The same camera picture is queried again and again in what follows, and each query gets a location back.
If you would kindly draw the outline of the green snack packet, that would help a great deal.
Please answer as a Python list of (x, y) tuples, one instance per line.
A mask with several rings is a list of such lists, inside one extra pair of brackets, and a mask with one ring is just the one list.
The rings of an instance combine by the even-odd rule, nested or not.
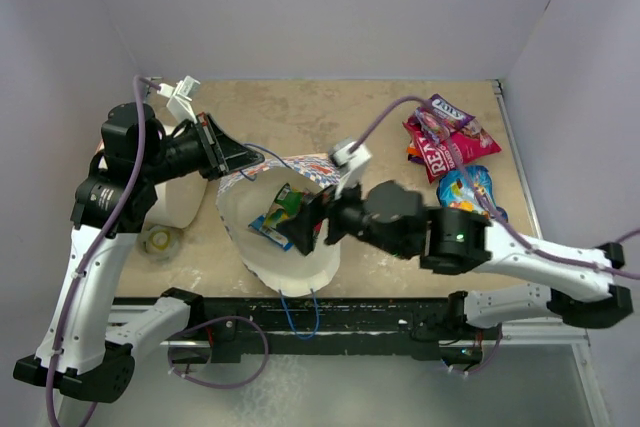
[(277, 225), (289, 218), (295, 217), (300, 209), (302, 201), (310, 197), (312, 193), (307, 190), (300, 190), (285, 183), (277, 192), (267, 213), (265, 214), (264, 225), (275, 229)]

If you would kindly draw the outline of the orange snack packet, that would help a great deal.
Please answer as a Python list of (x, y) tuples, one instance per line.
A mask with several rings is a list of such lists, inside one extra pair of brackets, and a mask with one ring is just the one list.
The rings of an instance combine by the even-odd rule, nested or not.
[(410, 142), (406, 148), (407, 159), (410, 162), (420, 163), (422, 161), (422, 157), (420, 156), (420, 152), (415, 148), (414, 144)]

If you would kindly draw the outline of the small blue snack packet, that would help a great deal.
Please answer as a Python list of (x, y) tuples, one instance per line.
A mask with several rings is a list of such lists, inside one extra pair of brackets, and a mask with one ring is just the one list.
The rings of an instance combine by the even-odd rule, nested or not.
[(293, 247), (293, 243), (286, 236), (267, 224), (265, 215), (258, 216), (248, 227), (276, 244), (283, 251), (288, 251)]

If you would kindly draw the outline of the pink snack packet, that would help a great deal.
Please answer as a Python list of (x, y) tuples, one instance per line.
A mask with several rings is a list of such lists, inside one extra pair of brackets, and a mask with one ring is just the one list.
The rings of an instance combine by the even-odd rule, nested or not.
[(417, 121), (408, 120), (403, 123), (403, 127), (410, 136), (410, 142), (420, 152), (422, 161), (416, 164), (426, 168), (430, 183), (456, 169), (453, 152), (463, 164), (469, 164), (501, 151), (499, 144), (477, 120), (473, 120), (461, 131), (450, 136), (452, 149), (445, 141), (438, 145), (433, 144), (421, 131)]

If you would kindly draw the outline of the aluminium frame rail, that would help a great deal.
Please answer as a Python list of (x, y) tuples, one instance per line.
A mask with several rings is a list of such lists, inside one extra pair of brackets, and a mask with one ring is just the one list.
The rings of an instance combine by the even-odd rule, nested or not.
[[(149, 306), (116, 305), (111, 308), (107, 331), (136, 320)], [(570, 327), (555, 319), (541, 318), (508, 322), (502, 327), (504, 345), (589, 345), (585, 329)]]

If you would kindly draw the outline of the white round container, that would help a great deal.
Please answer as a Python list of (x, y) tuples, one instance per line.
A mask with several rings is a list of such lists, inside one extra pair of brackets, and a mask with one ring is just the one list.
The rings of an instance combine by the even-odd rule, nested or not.
[[(175, 127), (167, 127), (153, 116), (142, 125), (145, 130), (142, 162), (117, 224), (133, 228), (147, 222), (185, 228), (200, 207), (206, 180), (198, 172), (163, 180), (165, 142)], [(134, 173), (139, 153), (139, 126), (135, 117), (127, 115), (113, 116), (102, 125), (104, 165), (92, 170), (97, 181), (90, 194), (91, 209), (100, 219), (107, 219), (113, 213)]]

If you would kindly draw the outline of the blue checkered paper bag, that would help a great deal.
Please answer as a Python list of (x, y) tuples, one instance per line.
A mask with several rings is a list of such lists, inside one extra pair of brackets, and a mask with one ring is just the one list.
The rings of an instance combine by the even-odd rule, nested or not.
[[(319, 229), (314, 251), (307, 256), (300, 254), (294, 246), (283, 251), (248, 225), (267, 213), (285, 183), (315, 194), (338, 181), (339, 173), (329, 157), (314, 153), (267, 159), (223, 178), (218, 187), (216, 207), (243, 265), (262, 284), (279, 294), (289, 328), (301, 340), (312, 339), (319, 330), (317, 294), (338, 271), (340, 247), (323, 243), (322, 238), (328, 230), (326, 223), (322, 223)], [(305, 296), (310, 296), (313, 302), (315, 325), (309, 332), (300, 332), (296, 329), (287, 300)]]

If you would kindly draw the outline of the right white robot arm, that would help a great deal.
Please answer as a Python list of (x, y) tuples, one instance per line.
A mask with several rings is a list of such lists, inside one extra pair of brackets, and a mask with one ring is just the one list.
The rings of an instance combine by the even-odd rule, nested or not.
[(327, 245), (352, 236), (400, 259), (418, 258), (421, 268), (438, 275), (493, 273), (518, 279), (510, 288), (450, 295), (444, 323), (456, 338), (540, 317), (606, 329), (634, 311), (630, 289), (614, 280), (624, 264), (618, 243), (586, 249), (518, 236), (474, 212), (428, 207), (420, 193), (394, 181), (367, 195), (359, 186), (335, 185), (307, 194), (277, 230), (308, 255), (316, 247), (320, 224), (328, 227)]

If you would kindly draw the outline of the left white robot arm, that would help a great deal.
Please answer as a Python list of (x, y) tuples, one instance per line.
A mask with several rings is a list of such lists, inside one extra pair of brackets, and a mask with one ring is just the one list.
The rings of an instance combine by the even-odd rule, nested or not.
[(263, 162), (208, 113), (166, 133), (147, 104), (114, 107), (102, 148), (75, 192), (71, 250), (51, 325), (13, 377), (77, 400), (113, 403), (137, 362), (164, 340), (194, 339), (206, 325), (202, 296), (170, 288), (140, 317), (113, 332), (108, 318), (124, 264), (137, 244), (159, 184), (197, 173), (217, 180)]

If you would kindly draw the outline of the blue snack wrapper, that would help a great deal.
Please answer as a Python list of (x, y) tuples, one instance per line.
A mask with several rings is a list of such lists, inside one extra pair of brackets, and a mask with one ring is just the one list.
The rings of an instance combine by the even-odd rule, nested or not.
[(469, 165), (466, 167), (466, 172), (473, 181), (473, 186), (470, 186), (459, 170), (450, 171), (439, 180), (436, 195), (440, 205), (479, 213), (494, 219), (495, 215), (476, 199), (475, 192), (478, 192), (486, 203), (490, 204), (505, 221), (508, 221), (507, 212), (495, 202), (493, 181), (489, 170), (482, 165)]

